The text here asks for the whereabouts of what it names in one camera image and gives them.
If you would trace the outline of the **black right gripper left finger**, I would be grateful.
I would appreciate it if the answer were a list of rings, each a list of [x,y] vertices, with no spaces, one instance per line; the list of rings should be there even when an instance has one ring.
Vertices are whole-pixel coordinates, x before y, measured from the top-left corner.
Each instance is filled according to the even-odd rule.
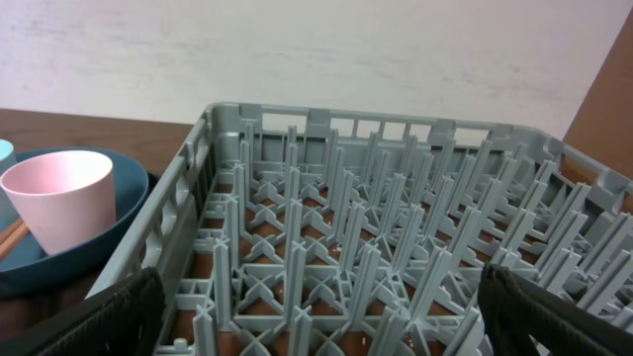
[[[151,355],[162,329],[165,292],[147,267],[1,344],[11,355]]]

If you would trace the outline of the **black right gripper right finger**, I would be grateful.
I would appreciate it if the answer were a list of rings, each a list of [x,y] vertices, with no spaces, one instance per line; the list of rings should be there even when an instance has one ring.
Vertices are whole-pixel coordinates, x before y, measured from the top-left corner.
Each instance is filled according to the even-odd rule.
[[[539,288],[509,269],[487,263],[478,303],[496,356],[630,355],[632,334]]]

